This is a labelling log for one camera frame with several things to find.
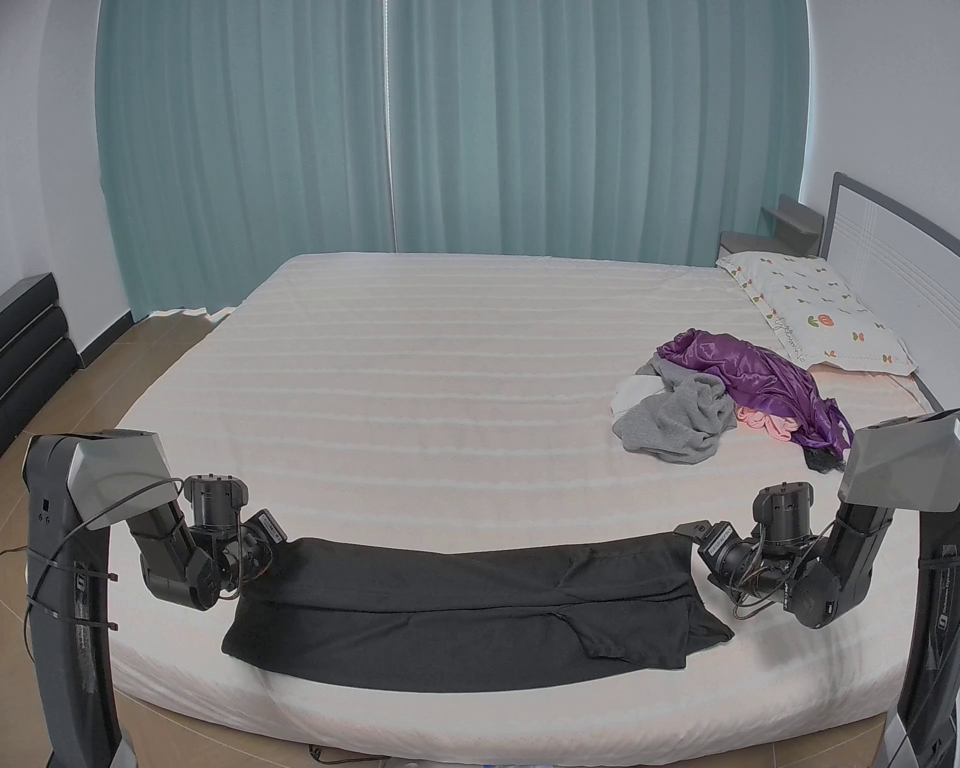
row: white wall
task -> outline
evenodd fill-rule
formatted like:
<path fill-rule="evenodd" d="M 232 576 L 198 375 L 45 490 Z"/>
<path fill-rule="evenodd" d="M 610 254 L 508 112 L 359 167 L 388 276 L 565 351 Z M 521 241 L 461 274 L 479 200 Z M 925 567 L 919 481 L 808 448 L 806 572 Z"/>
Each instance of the white wall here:
<path fill-rule="evenodd" d="M 0 291 L 53 272 L 83 349 L 129 309 L 100 189 L 100 0 L 0 2 Z"/>
<path fill-rule="evenodd" d="M 960 2 L 807 0 L 801 201 L 842 171 L 960 236 Z"/>

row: pillowcase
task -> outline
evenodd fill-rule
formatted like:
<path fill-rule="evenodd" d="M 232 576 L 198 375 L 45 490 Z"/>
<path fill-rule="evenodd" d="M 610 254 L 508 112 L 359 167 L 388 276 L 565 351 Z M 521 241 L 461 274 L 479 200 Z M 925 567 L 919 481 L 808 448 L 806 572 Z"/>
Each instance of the pillowcase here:
<path fill-rule="evenodd" d="M 746 291 L 801 368 L 828 363 L 901 376 L 917 368 L 903 341 L 825 259 L 749 251 L 723 255 L 717 266 Z"/>

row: tile floor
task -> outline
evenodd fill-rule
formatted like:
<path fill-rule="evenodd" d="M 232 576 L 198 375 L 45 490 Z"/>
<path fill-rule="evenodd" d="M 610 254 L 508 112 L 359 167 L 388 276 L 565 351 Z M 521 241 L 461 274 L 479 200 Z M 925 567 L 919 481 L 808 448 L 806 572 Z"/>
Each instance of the tile floor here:
<path fill-rule="evenodd" d="M 0 457 L 0 549 L 26 543 L 27 498 L 20 466 L 31 434 L 95 431 L 116 426 L 144 391 L 212 328 L 204 317 L 150 318 L 133 328 L 93 365 L 79 371 Z M 23 553 L 0 558 L 0 767 L 40 768 L 50 745 L 33 667 L 21 638 Z M 131 732 L 140 768 L 309 768 L 317 763 L 302 744 L 234 731 L 117 696 L 120 721 Z M 684 768 L 866 768 L 883 716 L 829 731 L 703 757 Z M 324 761 L 343 758 L 324 751 Z M 375 768 L 376 763 L 366 765 Z"/>

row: green curtain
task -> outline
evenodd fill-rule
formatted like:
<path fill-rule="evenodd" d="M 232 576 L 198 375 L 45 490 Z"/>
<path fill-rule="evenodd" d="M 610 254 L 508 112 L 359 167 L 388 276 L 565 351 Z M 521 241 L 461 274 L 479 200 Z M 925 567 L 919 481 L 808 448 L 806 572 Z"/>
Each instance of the green curtain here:
<path fill-rule="evenodd" d="M 103 0 L 96 114 L 136 318 L 235 305 L 291 256 L 392 251 L 383 9 Z"/>
<path fill-rule="evenodd" d="M 804 0 L 388 0 L 402 252 L 710 265 L 796 196 Z"/>

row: white headboard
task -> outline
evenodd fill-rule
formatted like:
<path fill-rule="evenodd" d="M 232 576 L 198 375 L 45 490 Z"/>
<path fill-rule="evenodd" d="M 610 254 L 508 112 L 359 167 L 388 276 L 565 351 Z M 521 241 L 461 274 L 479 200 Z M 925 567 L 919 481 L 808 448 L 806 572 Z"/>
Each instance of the white headboard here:
<path fill-rule="evenodd" d="M 933 405 L 960 406 L 960 240 L 838 173 L 821 255 L 906 343 Z"/>

